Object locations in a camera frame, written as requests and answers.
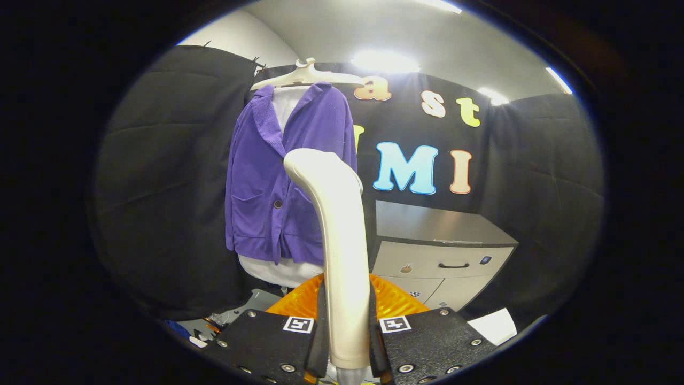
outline black backdrop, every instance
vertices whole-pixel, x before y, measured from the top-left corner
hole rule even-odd
[[[98,254],[142,309],[199,319],[247,302],[255,280],[226,249],[233,126],[256,66],[177,46],[132,85],[109,121],[89,204]]]
[[[365,128],[358,144],[358,174],[369,255],[375,251],[375,201],[481,214],[520,245],[492,283],[462,311],[466,318],[507,307],[518,330],[554,311],[581,278],[602,227],[603,159],[594,125],[571,95],[540,95],[491,106],[470,88],[420,73],[383,73],[352,64],[315,63],[319,71],[380,76],[391,97],[362,100],[339,86],[354,124]],[[292,72],[294,65],[259,71],[259,82]],[[426,114],[421,92],[444,99],[446,115]],[[479,112],[478,127],[467,125],[456,99],[469,97]],[[379,142],[396,142],[408,160],[420,145],[436,147],[433,195],[372,187],[378,178]],[[468,151],[467,194],[449,190],[451,150]]]

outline cabinet drawer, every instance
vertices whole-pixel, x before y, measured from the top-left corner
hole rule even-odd
[[[455,278],[494,275],[513,247],[446,247],[383,241],[373,274],[386,277]],[[489,262],[480,264],[484,257]]]
[[[399,286],[400,289],[411,294],[421,303],[425,303],[437,287],[439,287],[439,284],[444,281],[441,278],[383,277],[381,275],[378,277],[384,278]]]
[[[430,309],[448,306],[459,311],[487,286],[493,275],[479,277],[447,278],[425,302]]]

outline jacket pocket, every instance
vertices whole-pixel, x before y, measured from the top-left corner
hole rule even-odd
[[[318,224],[318,216],[313,203],[299,188],[293,187],[290,194],[290,211],[287,215],[285,231],[288,235],[316,243],[322,241],[321,228]]]
[[[263,238],[270,223],[263,193],[249,198],[231,195],[233,233],[238,236]]]

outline jacket collar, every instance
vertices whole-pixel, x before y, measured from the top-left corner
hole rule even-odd
[[[326,82],[318,82],[312,84],[304,93],[302,98],[297,102],[297,105],[292,110],[291,116],[294,116],[299,110],[310,102],[316,100],[325,89],[332,87],[332,84]],[[276,113],[271,101],[273,100],[272,85],[264,86],[254,93],[254,98],[250,102],[252,104],[252,113],[256,128],[259,135],[273,147],[280,156],[285,157],[285,148],[282,145],[282,132],[280,125],[276,118]]]

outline blue object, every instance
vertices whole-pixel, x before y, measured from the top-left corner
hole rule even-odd
[[[413,177],[413,183],[408,189],[415,194],[432,195],[437,189],[432,183],[432,169],[436,148],[432,146],[418,146],[407,162],[406,157],[394,142],[381,142],[376,146],[380,152],[380,174],[373,183],[376,190],[389,191],[394,188],[390,175],[394,174],[397,187],[403,191]]]
[[[178,323],[175,323],[174,321],[164,321],[166,325],[169,325],[171,329],[174,330],[174,332],[180,334],[183,338],[189,338],[191,336],[190,332],[188,332],[183,326],[180,326]]]

